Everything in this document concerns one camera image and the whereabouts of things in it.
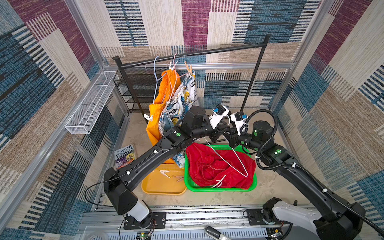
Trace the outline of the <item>white blue patterned shorts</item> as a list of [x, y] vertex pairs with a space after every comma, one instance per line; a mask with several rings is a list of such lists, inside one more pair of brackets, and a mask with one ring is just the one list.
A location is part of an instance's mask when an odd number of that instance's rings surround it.
[[178, 121], [183, 120], [191, 107], [198, 105], [196, 73], [193, 72], [192, 76], [185, 75], [173, 99], [167, 102], [159, 120], [160, 133], [163, 135], [171, 127], [174, 127]]

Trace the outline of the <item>pink wire hanger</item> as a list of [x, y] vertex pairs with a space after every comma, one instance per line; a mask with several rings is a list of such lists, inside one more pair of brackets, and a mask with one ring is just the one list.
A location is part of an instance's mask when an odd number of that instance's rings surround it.
[[171, 76], [169, 77], [169, 87], [170, 88], [169, 88], [168, 102], [170, 102], [173, 99], [173, 96], [177, 90], [178, 81], [180, 80], [180, 76], [178, 75], [178, 73], [176, 71], [176, 64], [177, 64], [176, 55], [177, 54], [174, 54], [173, 60], [171, 61], [171, 62], [173, 62], [175, 68], [173, 71], [171, 70]]

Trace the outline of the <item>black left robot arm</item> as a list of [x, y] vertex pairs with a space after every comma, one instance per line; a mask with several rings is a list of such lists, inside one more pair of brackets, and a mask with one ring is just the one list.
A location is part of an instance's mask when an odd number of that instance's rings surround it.
[[176, 126], [165, 131], [162, 138], [143, 155], [119, 170], [109, 168], [105, 172], [104, 192], [117, 214], [133, 217], [141, 229], [151, 227], [153, 213], [133, 193], [134, 189], [158, 166], [181, 153], [196, 140], [203, 137], [217, 140], [225, 130], [233, 126], [231, 122], [222, 121], [230, 115], [231, 111], [221, 104], [214, 108], [211, 116], [206, 115], [204, 108], [193, 106]]

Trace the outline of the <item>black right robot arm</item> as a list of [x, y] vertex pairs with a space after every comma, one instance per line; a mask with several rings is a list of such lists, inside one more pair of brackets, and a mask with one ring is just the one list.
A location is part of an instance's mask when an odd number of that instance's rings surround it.
[[274, 171], [284, 177], [316, 208], [308, 212], [279, 198], [272, 198], [263, 205], [264, 222], [288, 222], [313, 232], [321, 240], [353, 240], [361, 232], [366, 220], [365, 209], [331, 191], [300, 165], [291, 152], [275, 144], [276, 129], [269, 123], [255, 122], [252, 134], [246, 132], [245, 119], [233, 120], [232, 125], [233, 128], [224, 134], [231, 147], [254, 150], [256, 164], [261, 170]]

